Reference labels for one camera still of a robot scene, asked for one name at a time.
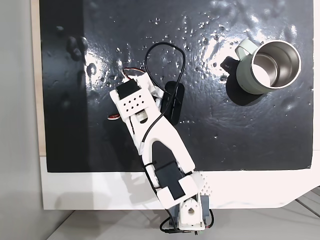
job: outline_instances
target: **white base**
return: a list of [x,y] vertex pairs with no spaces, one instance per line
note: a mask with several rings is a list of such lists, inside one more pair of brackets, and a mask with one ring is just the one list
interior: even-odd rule
[[[143,172],[48,173],[40,158],[45,210],[163,209]],[[311,169],[206,171],[211,209],[280,208],[320,185],[320,151]]]

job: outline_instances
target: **wire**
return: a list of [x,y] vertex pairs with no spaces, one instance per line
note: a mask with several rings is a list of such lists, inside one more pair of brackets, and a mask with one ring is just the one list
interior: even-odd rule
[[207,229],[211,228],[215,223],[215,216],[211,209],[209,209],[211,215],[211,223],[206,227]]
[[140,72],[140,73],[145,73],[144,70],[142,70],[142,69],[140,69],[140,68],[137,68],[137,67],[125,67],[125,68],[123,68],[123,69],[121,70],[121,73],[122,73],[122,75],[123,75],[125,78],[131,80],[131,78],[130,78],[130,77],[126,74],[126,72],[125,72],[125,71],[131,71],[131,70],[134,70],[134,71],[137,71],[137,72]]
[[[166,90],[164,90],[164,89],[154,80],[154,78],[151,76],[151,74],[150,74],[150,72],[149,72],[148,65],[147,65],[148,56],[149,56],[151,50],[154,49],[154,48],[157,47],[157,46],[160,46],[160,45],[170,46],[170,47],[172,47],[172,48],[174,48],[174,49],[177,49],[177,50],[182,54],[182,68],[181,68],[180,74],[179,74],[179,76],[178,76],[178,78],[177,78],[177,80],[176,80],[176,84],[175,84],[175,87],[174,87],[174,90],[173,90],[173,93],[172,93],[172,94],[170,94],[170,93],[168,93]],[[144,134],[144,136],[143,136],[143,138],[142,138],[142,141],[141,141],[142,143],[145,142],[145,140],[146,140],[146,138],[147,138],[150,130],[151,130],[151,129],[154,127],[154,125],[165,115],[165,113],[167,112],[167,110],[168,110],[169,107],[171,106],[171,103],[172,103],[172,101],[173,101],[174,98],[175,98],[176,91],[177,91],[177,88],[178,88],[178,86],[179,86],[179,82],[180,82],[181,77],[182,77],[182,75],[183,75],[183,73],[184,73],[184,70],[185,70],[185,66],[186,66],[186,55],[185,55],[185,53],[184,53],[184,51],[183,51],[182,49],[180,49],[179,47],[177,47],[177,46],[175,46],[175,45],[173,45],[173,44],[171,44],[171,43],[168,43],[168,42],[158,42],[158,43],[152,45],[152,46],[149,48],[149,50],[146,52],[146,55],[145,55],[145,58],[144,58],[144,66],[145,66],[145,71],[148,73],[151,81],[152,81],[158,88],[160,88],[162,91],[170,94],[171,97],[170,97],[169,103],[167,104],[165,110],[160,114],[160,116],[159,116],[156,120],[154,120],[154,122],[150,125],[150,127],[149,127],[149,128],[147,129],[147,131],[145,132],[145,134]]]
[[164,220],[161,224],[160,224],[160,230],[161,232],[164,232],[165,233],[165,229],[164,229],[164,225],[166,222],[168,222],[170,220],[170,217],[168,217],[166,220]]
[[[156,190],[154,184],[152,183],[152,181],[151,181],[151,179],[150,179],[150,176],[149,176],[149,174],[148,174],[148,172],[147,172],[146,166],[145,166],[144,161],[143,161],[143,159],[142,159],[142,155],[140,155],[140,161],[141,161],[143,170],[144,170],[144,172],[145,172],[146,178],[148,179],[148,181],[149,181],[149,183],[150,183],[150,185],[151,185],[151,188],[152,188],[153,192],[155,193],[155,195],[157,195],[157,190]],[[162,232],[164,232],[164,233],[186,233],[186,232],[189,232],[189,231],[184,231],[184,230],[178,229],[177,226],[176,226],[176,224],[175,224],[174,217],[172,216],[172,214],[170,213],[170,211],[169,211],[168,209],[165,209],[165,211],[168,213],[169,217],[168,217],[163,223],[161,223],[161,225],[160,225],[160,230],[161,230]],[[164,225],[167,221],[169,221],[170,219],[171,219],[171,221],[173,222],[173,230],[171,230],[171,229],[163,229],[163,228],[162,228],[163,225]]]

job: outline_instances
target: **mug handle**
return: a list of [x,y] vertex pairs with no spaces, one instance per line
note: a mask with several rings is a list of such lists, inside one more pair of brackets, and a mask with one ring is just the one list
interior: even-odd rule
[[236,47],[235,53],[240,59],[240,61],[242,61],[247,56],[246,51],[252,55],[255,53],[257,49],[258,49],[257,45],[255,45],[249,39],[245,39],[242,42],[240,42],[240,44]]

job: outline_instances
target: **gray wall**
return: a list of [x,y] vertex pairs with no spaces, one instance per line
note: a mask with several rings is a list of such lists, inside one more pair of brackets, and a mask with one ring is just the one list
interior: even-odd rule
[[0,239],[47,239],[70,213],[42,207],[30,0],[4,0],[0,7]]

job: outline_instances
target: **black cable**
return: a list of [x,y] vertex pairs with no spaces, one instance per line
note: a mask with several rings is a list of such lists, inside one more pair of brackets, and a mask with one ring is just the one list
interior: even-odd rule
[[178,76],[178,78],[177,78],[177,80],[176,80],[176,84],[175,84],[173,93],[172,93],[172,95],[171,95],[171,97],[170,97],[169,103],[167,104],[167,106],[166,106],[165,110],[163,111],[163,113],[161,113],[160,116],[159,116],[156,120],[154,120],[154,122],[153,122],[153,123],[150,125],[150,127],[147,129],[147,131],[145,132],[145,134],[144,134],[144,136],[143,136],[143,138],[142,138],[142,141],[141,141],[142,143],[145,142],[145,140],[146,140],[146,138],[147,138],[147,135],[149,134],[150,130],[151,130],[151,129],[154,127],[154,125],[164,116],[164,114],[167,112],[167,110],[168,110],[169,107],[171,106],[171,103],[172,103],[172,101],[173,101],[174,98],[175,98],[175,95],[176,95],[176,91],[177,91],[179,82],[180,82],[180,80],[181,80],[181,77],[182,77],[182,75],[183,75],[183,73],[184,73],[185,66],[186,66],[186,55],[185,55],[184,51],[183,51],[182,49],[180,49],[179,47],[177,47],[177,46],[175,46],[175,45],[173,45],[173,44],[171,44],[171,43],[168,43],[168,42],[158,42],[158,43],[152,45],[152,46],[149,48],[149,50],[146,52],[146,55],[145,55],[145,58],[144,58],[144,66],[145,66],[145,71],[148,73],[151,81],[152,81],[158,88],[160,88],[160,89],[163,90],[164,92],[167,92],[167,91],[164,90],[164,89],[154,80],[154,78],[151,76],[151,74],[150,74],[150,72],[149,72],[149,69],[148,69],[148,64],[147,64],[147,62],[148,62],[148,56],[149,56],[151,50],[154,49],[154,48],[157,47],[157,46],[160,46],[160,45],[170,46],[170,47],[172,47],[172,48],[174,48],[174,49],[177,49],[177,50],[182,54],[182,68],[181,68],[180,74],[179,74],[179,76]]
[[211,228],[215,223],[215,216],[211,209],[209,209],[211,215],[211,223],[206,227],[207,229]]
[[[152,49],[154,49],[155,47],[160,46],[160,45],[170,46],[170,47],[172,47],[172,48],[174,48],[174,49],[177,49],[177,50],[182,54],[182,69],[181,69],[180,74],[179,74],[179,76],[178,76],[178,78],[177,78],[177,80],[176,80],[176,84],[175,84],[175,87],[174,87],[174,90],[173,90],[173,93],[172,93],[172,94],[170,94],[169,92],[167,92],[163,87],[161,87],[161,86],[154,80],[154,78],[151,76],[151,74],[150,74],[150,72],[149,72],[149,69],[148,69],[148,56],[149,56],[149,54],[150,54],[150,52],[151,52]],[[184,72],[184,70],[185,70],[185,66],[186,66],[186,55],[185,55],[185,53],[184,53],[184,51],[183,51],[182,49],[180,49],[179,47],[177,47],[177,46],[175,46],[175,45],[173,45],[173,44],[171,44],[171,43],[168,43],[168,42],[158,42],[158,43],[152,45],[152,46],[149,48],[149,50],[146,52],[146,55],[145,55],[145,58],[144,58],[144,66],[145,66],[145,71],[148,73],[148,75],[149,75],[151,81],[153,82],[153,84],[155,84],[158,88],[160,88],[160,89],[161,89],[162,91],[164,91],[165,93],[168,93],[169,95],[171,95],[171,97],[170,97],[169,103],[168,103],[167,107],[165,108],[164,112],[161,113],[160,116],[159,116],[156,120],[154,120],[154,122],[150,125],[150,127],[149,127],[149,128],[147,129],[147,131],[145,132],[145,134],[144,134],[144,136],[143,136],[143,138],[142,138],[142,141],[141,141],[142,143],[145,142],[145,140],[146,140],[146,138],[147,138],[150,130],[151,130],[151,129],[154,127],[154,125],[164,116],[165,112],[167,112],[169,106],[171,105],[173,99],[175,98],[175,95],[176,95],[176,91],[177,91],[179,82],[180,82],[181,77],[182,77],[182,75],[183,75],[183,72]],[[157,190],[156,190],[155,186],[153,185],[153,183],[152,183],[152,181],[151,181],[151,179],[150,179],[150,176],[149,176],[149,174],[148,174],[148,172],[147,172],[146,166],[145,166],[145,164],[144,164],[144,162],[143,162],[142,155],[140,156],[140,161],[141,161],[143,170],[144,170],[144,172],[145,172],[145,175],[146,175],[146,177],[147,177],[147,179],[148,179],[148,181],[149,181],[149,183],[150,183],[150,185],[151,185],[151,188],[152,188],[152,190],[154,191],[155,195],[157,195]],[[165,221],[163,221],[163,222],[161,223],[161,225],[160,225],[160,230],[161,230],[162,232],[164,232],[164,233],[169,233],[169,234],[173,234],[173,233],[189,233],[189,232],[190,232],[190,231],[178,229],[177,226],[176,226],[174,217],[172,216],[172,214],[170,213],[170,211],[169,211],[168,209],[165,209],[165,211],[168,213],[169,217],[168,217]],[[165,224],[167,221],[169,221],[169,220],[172,221],[173,229],[163,229],[164,224]]]
[[[149,183],[150,183],[150,185],[151,185],[151,188],[152,188],[153,192],[155,193],[155,195],[157,195],[157,190],[156,190],[154,184],[152,183],[152,181],[151,181],[151,179],[150,179],[150,176],[149,176],[149,174],[148,174],[148,172],[147,172],[147,169],[146,169],[146,167],[145,167],[145,165],[144,165],[144,161],[143,161],[143,159],[142,159],[142,155],[140,155],[140,161],[141,161],[143,170],[144,170],[144,172],[145,172],[146,178],[148,179],[148,181],[149,181]],[[174,217],[172,216],[172,214],[170,213],[170,211],[169,211],[168,209],[165,209],[165,211],[168,213],[169,217],[168,217],[163,223],[161,223],[160,227],[163,227],[163,225],[164,225],[167,221],[169,221],[169,220],[171,219],[171,221],[173,222],[173,229],[163,229],[163,228],[161,229],[161,228],[160,228],[160,230],[161,230],[162,232],[168,233],[168,234],[171,234],[171,233],[173,234],[173,233],[186,233],[186,232],[189,232],[189,231],[184,231],[184,230],[178,229],[177,226],[176,226],[176,224],[175,224],[175,222],[174,222]]]

